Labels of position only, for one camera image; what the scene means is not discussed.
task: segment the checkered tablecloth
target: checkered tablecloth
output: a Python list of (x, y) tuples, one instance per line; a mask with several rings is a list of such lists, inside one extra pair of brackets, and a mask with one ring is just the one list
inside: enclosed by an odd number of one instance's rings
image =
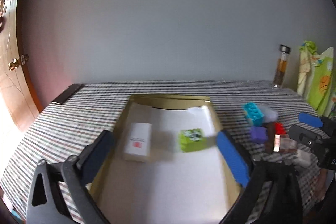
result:
[[(261, 154), (264, 160), (281, 161), (293, 158), (291, 154), (263, 153), (263, 145), (249, 141), (249, 126), (244, 118), (242, 105), (253, 101), (271, 107), (279, 113), (279, 121), (286, 129), (298, 124), (323, 135), (319, 129), (298, 123), (299, 112), (315, 114), (315, 111), (294, 91), (274, 89), (270, 82), (260, 81), (139, 81), (103, 84), (86, 84), (65, 104), (50, 104), (34, 121), (14, 152), (0, 181), (1, 187), (22, 216), (26, 216), (26, 204), (31, 180), (37, 161), (49, 163), (66, 160), (71, 154), (80, 154), (92, 143), (103, 129), (112, 130), (134, 93), (165, 93), (203, 95), (211, 97), (223, 127), (241, 143), (251, 155)], [(309, 152), (303, 145), (299, 148)], [(312, 156), (312, 165), (298, 177), (303, 209), (307, 212), (315, 203), (312, 194), (314, 178), (319, 174), (317, 158)], [(258, 217), (268, 194), (265, 185), (250, 220)], [(63, 196), (74, 220), (81, 217), (71, 196), (61, 185)]]

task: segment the red stamp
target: red stamp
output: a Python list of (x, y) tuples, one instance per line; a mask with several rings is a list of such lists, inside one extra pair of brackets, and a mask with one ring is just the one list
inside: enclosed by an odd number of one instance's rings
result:
[(133, 146), (141, 148), (141, 143), (140, 142), (133, 142)]

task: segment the glass bottle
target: glass bottle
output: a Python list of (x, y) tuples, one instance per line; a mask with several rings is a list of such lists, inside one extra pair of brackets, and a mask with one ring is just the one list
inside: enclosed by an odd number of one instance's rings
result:
[(287, 61), (289, 54), (291, 52), (291, 48), (287, 47), (286, 45), (280, 45), (279, 50), (281, 52), (281, 56), (278, 60), (278, 66), (277, 66), (277, 71), (275, 72), (274, 80), (273, 80), (273, 86), (276, 87), (281, 87), (282, 82), (284, 80), (285, 72), (286, 72), (286, 67), (287, 67)]

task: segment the gold tray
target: gold tray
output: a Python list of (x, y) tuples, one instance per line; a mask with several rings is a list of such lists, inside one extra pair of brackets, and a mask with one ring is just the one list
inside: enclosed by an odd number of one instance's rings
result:
[[(183, 110), (190, 107), (201, 107), (207, 106), (210, 110), (211, 119), (216, 132), (223, 129), (221, 122), (213, 108), (210, 97), (207, 96), (191, 96), (191, 95), (175, 95), (175, 94), (133, 94), (130, 96), (124, 110), (122, 111), (118, 121), (116, 122), (113, 134), (116, 138), (116, 142), (122, 138), (122, 133), (124, 132), (124, 126), (129, 113), (129, 109), (132, 103), (137, 103), (141, 105), (147, 105), (155, 108), (162, 109), (172, 109), (172, 110)], [(90, 194), (96, 203), (99, 203), (100, 194), (104, 186), (105, 177), (108, 173), (109, 166), (111, 164), (115, 148), (115, 145), (108, 156), (106, 157), (102, 167), (100, 168), (98, 174), (96, 175), (94, 181), (91, 184)], [(233, 175), (228, 167), (227, 163), (223, 158), (223, 171), (226, 178), (226, 200), (231, 207), (236, 201), (241, 187), (233, 178)]]

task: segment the wooden door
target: wooden door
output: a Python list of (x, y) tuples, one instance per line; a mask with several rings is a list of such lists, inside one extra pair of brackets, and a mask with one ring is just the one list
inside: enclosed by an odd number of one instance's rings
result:
[(13, 122), (24, 132), (42, 107), (23, 52), (20, 0), (0, 0), (0, 18), (0, 92)]

